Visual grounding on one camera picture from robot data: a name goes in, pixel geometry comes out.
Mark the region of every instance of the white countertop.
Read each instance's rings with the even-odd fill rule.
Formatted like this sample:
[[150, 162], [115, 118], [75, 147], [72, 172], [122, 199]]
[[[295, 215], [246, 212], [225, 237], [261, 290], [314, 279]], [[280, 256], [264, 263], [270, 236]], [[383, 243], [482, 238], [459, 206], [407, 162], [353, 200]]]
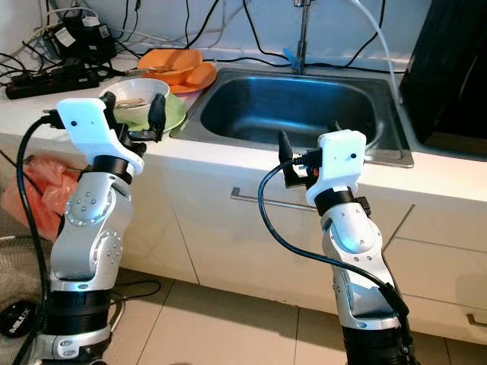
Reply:
[[[127, 68], [135, 63], [118, 60]], [[273, 70], [270, 67], [251, 66], [257, 69]], [[387, 75], [370, 74], [359, 71], [313, 70], [317, 75], [349, 75], [385, 78]], [[97, 97], [110, 83], [119, 78], [103, 82], [99, 88], [72, 91], [62, 94], [9, 100], [4, 92], [0, 95], [0, 146], [17, 144], [28, 126], [42, 115], [42, 110], [52, 109], [56, 103], [66, 97]], [[183, 96], [187, 106], [194, 103], [199, 93]], [[437, 208], [458, 208], [468, 211], [487, 213], [487, 163], [466, 160], [453, 154], [438, 152], [420, 145], [409, 124], [405, 110], [399, 108], [399, 116], [412, 150], [415, 162], [413, 168], [387, 167], [366, 163], [359, 185], [361, 192], [381, 188], [384, 198], [417, 205], [430, 205]], [[55, 151], [73, 151], [64, 131], [42, 127], [32, 140], [34, 147]], [[186, 168], [194, 170], [228, 165], [253, 170], [267, 171], [278, 164], [274, 151], [232, 147], [221, 144], [209, 144], [169, 138], [168, 135], [159, 144], [150, 144], [145, 155], [145, 162], [163, 167], [180, 166], [180, 160], [186, 160]]]

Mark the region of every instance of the tiled floor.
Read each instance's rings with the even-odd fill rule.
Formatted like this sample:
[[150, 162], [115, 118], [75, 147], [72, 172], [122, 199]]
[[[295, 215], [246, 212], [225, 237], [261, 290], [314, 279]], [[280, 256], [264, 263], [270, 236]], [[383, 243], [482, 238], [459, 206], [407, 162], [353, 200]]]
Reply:
[[[121, 282], [150, 277], [121, 271]], [[162, 290], [127, 302], [109, 365], [345, 365], [336, 316], [157, 278]], [[125, 295], [154, 285], [124, 287]], [[423, 365], [483, 365], [487, 346], [414, 334]]]

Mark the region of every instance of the white cabinet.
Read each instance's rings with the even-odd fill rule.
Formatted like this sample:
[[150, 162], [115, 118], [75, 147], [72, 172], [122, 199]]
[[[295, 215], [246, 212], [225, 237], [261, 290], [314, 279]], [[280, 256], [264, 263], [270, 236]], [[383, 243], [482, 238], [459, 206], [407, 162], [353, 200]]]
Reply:
[[415, 206], [397, 237], [487, 252], [487, 212], [471, 214]]
[[410, 310], [413, 331], [487, 344], [487, 310], [409, 295], [403, 298]]
[[[234, 187], [256, 198], [264, 173], [208, 166], [199, 172], [164, 174], [184, 239], [202, 285], [334, 313], [332, 272], [328, 265], [305, 259], [280, 246], [266, 230], [256, 202], [231, 199]], [[304, 188], [285, 189], [282, 175], [268, 184], [265, 197], [306, 204]], [[371, 199], [390, 236], [409, 209]], [[278, 232], [293, 245], [322, 252], [320, 218], [315, 211], [267, 206]]]
[[161, 175], [161, 169], [146, 165], [131, 185], [134, 216], [124, 237], [122, 267], [196, 283]]
[[394, 238], [385, 256], [404, 294], [487, 309], [487, 253]]

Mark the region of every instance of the stainless steel sink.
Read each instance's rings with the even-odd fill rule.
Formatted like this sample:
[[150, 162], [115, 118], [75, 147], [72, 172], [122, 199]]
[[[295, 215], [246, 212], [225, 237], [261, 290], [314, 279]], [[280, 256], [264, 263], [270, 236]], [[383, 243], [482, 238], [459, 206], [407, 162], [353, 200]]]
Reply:
[[297, 153], [317, 146], [330, 123], [367, 137], [366, 159], [411, 167], [412, 155], [385, 80], [222, 69], [173, 138], [278, 150], [288, 133]]

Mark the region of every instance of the bowl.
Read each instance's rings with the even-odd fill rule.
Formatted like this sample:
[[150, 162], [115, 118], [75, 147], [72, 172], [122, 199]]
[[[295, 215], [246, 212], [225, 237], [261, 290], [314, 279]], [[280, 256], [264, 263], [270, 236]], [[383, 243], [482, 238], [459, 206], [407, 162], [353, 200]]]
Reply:
[[169, 85], [179, 85], [184, 83], [202, 62], [201, 52], [195, 49], [153, 49], [138, 61], [137, 68], [169, 66], [173, 71], [147, 71], [142, 77], [161, 80]]
[[148, 113], [152, 100], [157, 93], [163, 94], [167, 99], [169, 85], [153, 78], [133, 78], [110, 85], [101, 92], [100, 96], [104, 95], [107, 91], [115, 94], [117, 102], [140, 98], [148, 102], [143, 106], [135, 106], [127, 109], [115, 108], [113, 111], [117, 122], [134, 127], [136, 125], [148, 125]]

